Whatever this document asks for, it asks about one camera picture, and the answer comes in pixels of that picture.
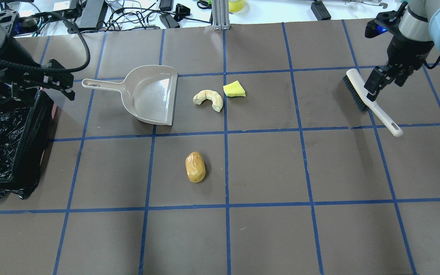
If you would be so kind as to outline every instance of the black bristles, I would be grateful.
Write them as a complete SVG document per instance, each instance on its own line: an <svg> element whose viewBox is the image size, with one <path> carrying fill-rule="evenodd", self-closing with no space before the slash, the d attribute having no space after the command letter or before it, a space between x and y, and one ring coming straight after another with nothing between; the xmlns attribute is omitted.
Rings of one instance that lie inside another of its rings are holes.
<svg viewBox="0 0 440 275"><path fill-rule="evenodd" d="M363 100L361 99L361 97L359 97L358 92L356 91L356 89L354 88L353 84L351 83L351 81L349 80L349 77L347 77L347 75L345 75L342 80L344 80L344 84L346 84L347 89L349 90L349 92L351 92L351 95L353 96L353 99L357 105L357 108L361 111L361 112L366 112L368 111L368 106L366 106L366 104L364 104Z"/></svg>

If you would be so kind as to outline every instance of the metal post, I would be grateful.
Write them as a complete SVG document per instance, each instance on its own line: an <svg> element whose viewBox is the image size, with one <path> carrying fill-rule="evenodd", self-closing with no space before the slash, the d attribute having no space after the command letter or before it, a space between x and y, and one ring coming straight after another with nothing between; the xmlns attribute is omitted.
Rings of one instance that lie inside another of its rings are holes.
<svg viewBox="0 0 440 275"><path fill-rule="evenodd" d="M212 0L213 29L230 29L228 0Z"/></svg>

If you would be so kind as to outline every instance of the brown oval object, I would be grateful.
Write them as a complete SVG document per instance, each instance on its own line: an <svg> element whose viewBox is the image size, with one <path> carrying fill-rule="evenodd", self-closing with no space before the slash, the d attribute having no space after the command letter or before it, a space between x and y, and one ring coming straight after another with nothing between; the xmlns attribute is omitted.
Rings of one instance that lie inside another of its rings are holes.
<svg viewBox="0 0 440 275"><path fill-rule="evenodd" d="M206 174L203 156L199 152L192 152L186 158L185 163L188 179L192 183L199 183L202 181Z"/></svg>

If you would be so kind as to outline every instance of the yellow sponge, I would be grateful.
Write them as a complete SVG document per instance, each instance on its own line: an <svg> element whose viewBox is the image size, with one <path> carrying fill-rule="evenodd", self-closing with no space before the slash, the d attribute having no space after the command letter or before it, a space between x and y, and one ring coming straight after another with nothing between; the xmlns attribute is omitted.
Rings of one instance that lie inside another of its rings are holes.
<svg viewBox="0 0 440 275"><path fill-rule="evenodd" d="M223 92L227 97L243 96L246 97L246 91L239 83L239 80L223 86Z"/></svg>

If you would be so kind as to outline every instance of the dustpan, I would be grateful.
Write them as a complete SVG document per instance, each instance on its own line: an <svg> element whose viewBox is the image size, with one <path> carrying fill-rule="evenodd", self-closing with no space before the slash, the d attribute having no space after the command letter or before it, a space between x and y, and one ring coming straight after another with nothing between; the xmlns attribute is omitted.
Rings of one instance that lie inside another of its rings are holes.
<svg viewBox="0 0 440 275"><path fill-rule="evenodd" d="M125 109L145 123L173 125L178 71L169 66L133 69L121 83L84 79L83 87L120 92Z"/></svg>

